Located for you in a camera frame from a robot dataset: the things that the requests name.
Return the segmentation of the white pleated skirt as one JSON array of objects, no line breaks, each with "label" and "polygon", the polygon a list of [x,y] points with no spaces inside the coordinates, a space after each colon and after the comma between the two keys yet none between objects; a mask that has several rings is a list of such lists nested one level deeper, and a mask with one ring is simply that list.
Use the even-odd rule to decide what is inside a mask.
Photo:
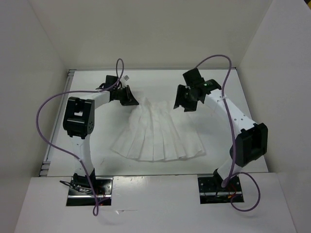
[{"label": "white pleated skirt", "polygon": [[111,147],[138,162],[170,162],[205,155],[203,143],[187,113],[173,110],[171,101],[139,99],[122,133]]}]

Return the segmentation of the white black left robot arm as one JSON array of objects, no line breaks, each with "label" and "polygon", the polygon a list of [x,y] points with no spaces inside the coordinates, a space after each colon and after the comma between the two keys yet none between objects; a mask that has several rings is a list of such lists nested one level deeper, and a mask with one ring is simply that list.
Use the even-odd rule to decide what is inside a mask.
[{"label": "white black left robot arm", "polygon": [[68,98],[63,128],[67,132],[73,149],[75,173],[70,185],[80,188],[84,193],[91,194],[97,188],[95,168],[91,160],[90,135],[95,128],[95,110],[114,100],[122,106],[136,106],[138,101],[130,87],[113,87],[109,90],[98,88],[83,98]]}]

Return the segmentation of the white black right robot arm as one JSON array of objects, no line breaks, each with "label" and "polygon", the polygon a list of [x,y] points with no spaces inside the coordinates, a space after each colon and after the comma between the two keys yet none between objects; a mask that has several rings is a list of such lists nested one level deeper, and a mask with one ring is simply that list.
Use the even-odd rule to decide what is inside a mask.
[{"label": "white black right robot arm", "polygon": [[243,167],[267,152],[268,128],[264,123],[258,124],[246,116],[219,87],[204,84],[202,88],[190,89],[179,85],[174,109],[181,106],[185,112],[193,112],[197,103],[202,101],[229,125],[232,137],[229,159],[213,173],[215,189],[223,191]]}]

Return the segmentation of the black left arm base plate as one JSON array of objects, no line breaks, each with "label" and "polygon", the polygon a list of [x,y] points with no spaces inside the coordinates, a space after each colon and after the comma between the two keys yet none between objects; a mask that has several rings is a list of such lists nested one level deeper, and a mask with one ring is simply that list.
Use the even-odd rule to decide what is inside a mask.
[{"label": "black left arm base plate", "polygon": [[[99,178],[95,183],[95,194],[100,206],[111,206],[112,202],[112,184],[113,178]],[[81,185],[73,186],[73,179],[69,186],[66,206],[94,206],[95,199],[90,187],[83,187]]]}]

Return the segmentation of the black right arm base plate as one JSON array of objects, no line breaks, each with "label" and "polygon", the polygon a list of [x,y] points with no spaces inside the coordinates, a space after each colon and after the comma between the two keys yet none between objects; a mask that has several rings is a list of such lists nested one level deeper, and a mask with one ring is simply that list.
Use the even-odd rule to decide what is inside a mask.
[{"label": "black right arm base plate", "polygon": [[235,176],[230,180],[226,188],[221,188],[216,185],[212,175],[198,176],[198,187],[201,204],[219,204],[244,202],[242,195],[242,187],[239,177]]}]

